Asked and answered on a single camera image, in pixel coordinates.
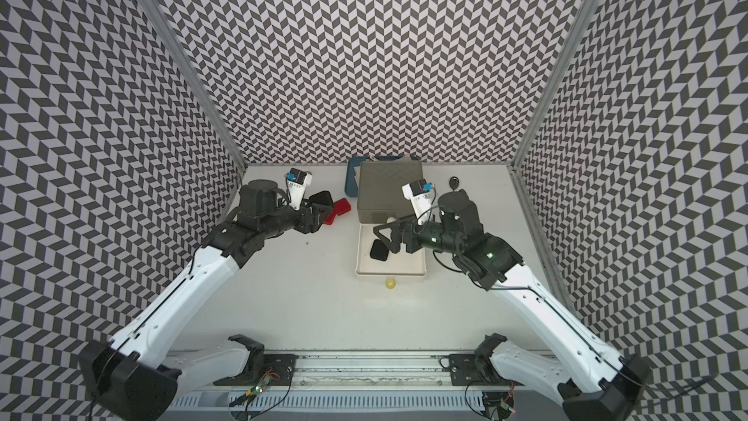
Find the black brooch box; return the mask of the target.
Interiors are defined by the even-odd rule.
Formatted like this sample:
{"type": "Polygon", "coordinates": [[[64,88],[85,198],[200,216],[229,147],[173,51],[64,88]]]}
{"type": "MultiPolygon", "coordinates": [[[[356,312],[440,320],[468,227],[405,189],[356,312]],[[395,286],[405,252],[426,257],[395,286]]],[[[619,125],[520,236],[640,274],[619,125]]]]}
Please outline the black brooch box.
{"type": "Polygon", "coordinates": [[[379,239],[376,239],[372,243],[369,256],[373,260],[386,262],[389,258],[390,253],[391,252],[388,249],[388,247],[385,245],[385,243],[379,239]]]}
{"type": "Polygon", "coordinates": [[[334,201],[332,200],[332,195],[329,191],[319,191],[316,194],[313,194],[309,197],[310,204],[317,209],[322,210],[333,210],[334,209],[334,201]]]}

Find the white drawer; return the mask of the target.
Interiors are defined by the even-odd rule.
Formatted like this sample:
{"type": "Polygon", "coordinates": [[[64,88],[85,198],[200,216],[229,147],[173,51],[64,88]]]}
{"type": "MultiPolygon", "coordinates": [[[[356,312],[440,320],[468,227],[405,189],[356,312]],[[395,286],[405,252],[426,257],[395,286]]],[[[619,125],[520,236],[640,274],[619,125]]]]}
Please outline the white drawer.
{"type": "Polygon", "coordinates": [[[382,285],[387,290],[424,282],[428,274],[424,251],[407,253],[402,248],[399,253],[391,252],[386,262],[370,258],[372,243],[377,239],[373,228],[374,224],[360,224],[356,276],[364,282],[382,285]]]}

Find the red brooch box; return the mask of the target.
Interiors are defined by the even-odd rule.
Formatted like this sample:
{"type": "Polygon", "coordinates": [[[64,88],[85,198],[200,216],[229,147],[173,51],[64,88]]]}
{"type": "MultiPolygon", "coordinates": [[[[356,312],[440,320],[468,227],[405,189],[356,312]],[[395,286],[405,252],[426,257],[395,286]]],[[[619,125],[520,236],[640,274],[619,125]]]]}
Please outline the red brooch box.
{"type": "Polygon", "coordinates": [[[332,225],[335,218],[337,218],[337,212],[332,212],[323,222],[324,225],[332,225]]]}
{"type": "Polygon", "coordinates": [[[352,210],[352,206],[348,199],[340,199],[334,202],[334,213],[337,216],[344,216],[352,210]]]}

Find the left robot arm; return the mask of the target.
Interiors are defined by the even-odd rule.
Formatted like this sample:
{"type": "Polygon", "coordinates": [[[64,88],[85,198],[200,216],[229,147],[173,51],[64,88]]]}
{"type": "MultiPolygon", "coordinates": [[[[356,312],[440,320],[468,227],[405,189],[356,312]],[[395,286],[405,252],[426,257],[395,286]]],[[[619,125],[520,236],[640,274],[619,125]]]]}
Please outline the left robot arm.
{"type": "Polygon", "coordinates": [[[234,277],[269,240],[289,230],[315,233],[333,213],[328,191],[305,194],[301,182],[286,177],[286,188],[269,179],[241,187],[239,205],[216,225],[165,290],[109,341],[90,341],[78,366],[93,405],[123,420],[156,420],[171,403],[226,378],[262,376],[264,347],[236,334],[213,349],[172,357],[175,339],[210,297],[234,277]]]}

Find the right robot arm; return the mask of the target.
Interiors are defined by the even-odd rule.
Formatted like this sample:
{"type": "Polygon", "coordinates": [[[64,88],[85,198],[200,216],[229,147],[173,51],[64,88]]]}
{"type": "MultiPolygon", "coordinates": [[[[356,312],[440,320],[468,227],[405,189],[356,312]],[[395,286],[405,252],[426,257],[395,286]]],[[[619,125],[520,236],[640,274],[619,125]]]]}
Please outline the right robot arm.
{"type": "Polygon", "coordinates": [[[631,415],[652,379],[642,357],[621,354],[556,299],[512,246],[484,230],[465,190],[437,201],[425,194],[406,197],[413,214],[376,226],[377,239],[391,253],[449,253],[471,282],[517,313],[553,354],[542,357],[495,333],[475,351],[479,370],[543,395],[570,420],[631,415]]]}

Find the grey drawer cabinet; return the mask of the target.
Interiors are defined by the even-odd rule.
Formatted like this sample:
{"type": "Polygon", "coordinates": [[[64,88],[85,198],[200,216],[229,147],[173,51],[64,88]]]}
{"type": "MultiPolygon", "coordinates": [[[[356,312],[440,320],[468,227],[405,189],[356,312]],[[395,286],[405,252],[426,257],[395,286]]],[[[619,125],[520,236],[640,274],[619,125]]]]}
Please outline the grey drawer cabinet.
{"type": "Polygon", "coordinates": [[[422,179],[421,161],[364,161],[358,183],[358,220],[363,224],[382,224],[389,218],[413,214],[411,202],[402,191],[404,185],[422,179]]]}

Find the teal tray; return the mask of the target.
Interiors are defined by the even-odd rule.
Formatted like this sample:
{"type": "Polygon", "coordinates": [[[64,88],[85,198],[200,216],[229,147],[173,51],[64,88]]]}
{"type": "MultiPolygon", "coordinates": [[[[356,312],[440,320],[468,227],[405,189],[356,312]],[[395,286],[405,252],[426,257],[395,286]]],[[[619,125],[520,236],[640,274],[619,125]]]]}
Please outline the teal tray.
{"type": "Polygon", "coordinates": [[[359,169],[365,161],[395,161],[399,156],[354,156],[347,162],[346,180],[344,191],[348,197],[358,197],[358,175],[356,170],[359,169]]]}

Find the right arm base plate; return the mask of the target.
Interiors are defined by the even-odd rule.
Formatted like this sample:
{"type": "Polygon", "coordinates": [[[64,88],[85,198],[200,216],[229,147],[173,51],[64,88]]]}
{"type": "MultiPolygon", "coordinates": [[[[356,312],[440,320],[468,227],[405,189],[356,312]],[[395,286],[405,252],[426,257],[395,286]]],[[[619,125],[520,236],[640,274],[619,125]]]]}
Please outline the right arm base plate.
{"type": "Polygon", "coordinates": [[[522,387],[516,381],[502,378],[489,363],[480,363],[473,353],[453,353],[439,359],[439,364],[456,387],[491,386],[522,387]]]}

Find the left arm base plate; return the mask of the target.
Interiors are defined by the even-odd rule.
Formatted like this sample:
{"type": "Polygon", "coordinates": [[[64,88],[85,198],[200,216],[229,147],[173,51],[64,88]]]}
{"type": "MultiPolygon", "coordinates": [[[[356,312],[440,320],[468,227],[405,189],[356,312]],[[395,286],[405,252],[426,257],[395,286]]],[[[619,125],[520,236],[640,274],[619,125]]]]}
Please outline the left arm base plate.
{"type": "Polygon", "coordinates": [[[224,379],[223,383],[230,386],[255,385],[268,373],[273,378],[273,387],[288,387],[295,374],[297,361],[298,357],[290,353],[266,354],[262,361],[254,358],[247,362],[238,375],[224,379]]]}

